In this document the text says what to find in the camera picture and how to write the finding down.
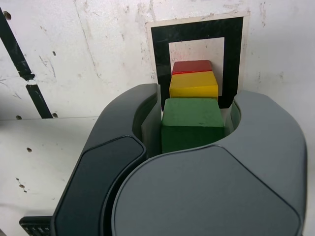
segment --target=gray plastic panel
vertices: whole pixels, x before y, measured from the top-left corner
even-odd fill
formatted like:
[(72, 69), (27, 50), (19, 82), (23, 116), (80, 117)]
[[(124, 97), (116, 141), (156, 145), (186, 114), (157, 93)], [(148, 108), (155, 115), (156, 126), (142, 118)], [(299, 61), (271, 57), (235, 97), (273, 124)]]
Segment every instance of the gray plastic panel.
[(138, 85), (108, 104), (97, 119), (83, 151), (124, 135), (141, 140), (141, 124), (158, 101), (157, 84)]
[(158, 96), (156, 105), (141, 125), (142, 143), (147, 149), (147, 157), (151, 158), (161, 154), (161, 97)]
[(295, 236), (296, 212), (221, 147), (149, 159), (125, 180), (113, 236)]
[(234, 102), (241, 111), (241, 121), (233, 133), (216, 144), (281, 196), (304, 222), (307, 149), (301, 128), (265, 95), (243, 91)]

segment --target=red block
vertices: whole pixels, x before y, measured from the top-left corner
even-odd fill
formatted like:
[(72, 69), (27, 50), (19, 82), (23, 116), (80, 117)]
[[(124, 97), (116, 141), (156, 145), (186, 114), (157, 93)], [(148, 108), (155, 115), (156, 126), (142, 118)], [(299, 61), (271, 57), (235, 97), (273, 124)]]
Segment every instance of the red block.
[(189, 60), (176, 61), (173, 67), (173, 75), (212, 71), (211, 62), (209, 60)]

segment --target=black object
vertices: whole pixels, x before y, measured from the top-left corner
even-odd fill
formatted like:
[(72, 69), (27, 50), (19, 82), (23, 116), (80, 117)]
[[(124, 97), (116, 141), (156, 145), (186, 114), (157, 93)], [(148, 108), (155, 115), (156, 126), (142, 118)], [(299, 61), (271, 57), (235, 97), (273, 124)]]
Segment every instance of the black object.
[(30, 236), (50, 236), (51, 216), (26, 216), (20, 225)]

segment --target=green block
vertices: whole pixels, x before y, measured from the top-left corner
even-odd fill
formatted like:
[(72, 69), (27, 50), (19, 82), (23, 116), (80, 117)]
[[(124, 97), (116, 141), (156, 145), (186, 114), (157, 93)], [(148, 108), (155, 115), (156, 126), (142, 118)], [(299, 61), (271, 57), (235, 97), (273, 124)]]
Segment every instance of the green block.
[(162, 152), (211, 144), (224, 137), (224, 123), (216, 99), (170, 98), (164, 106)]

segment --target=yellow block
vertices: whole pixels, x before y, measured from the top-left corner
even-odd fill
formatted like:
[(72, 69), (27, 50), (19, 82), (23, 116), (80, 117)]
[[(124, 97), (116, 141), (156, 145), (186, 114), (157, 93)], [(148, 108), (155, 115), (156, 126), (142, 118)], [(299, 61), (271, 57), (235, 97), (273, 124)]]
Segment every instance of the yellow block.
[(218, 100), (219, 87), (212, 71), (176, 74), (169, 87), (173, 97), (208, 97)]

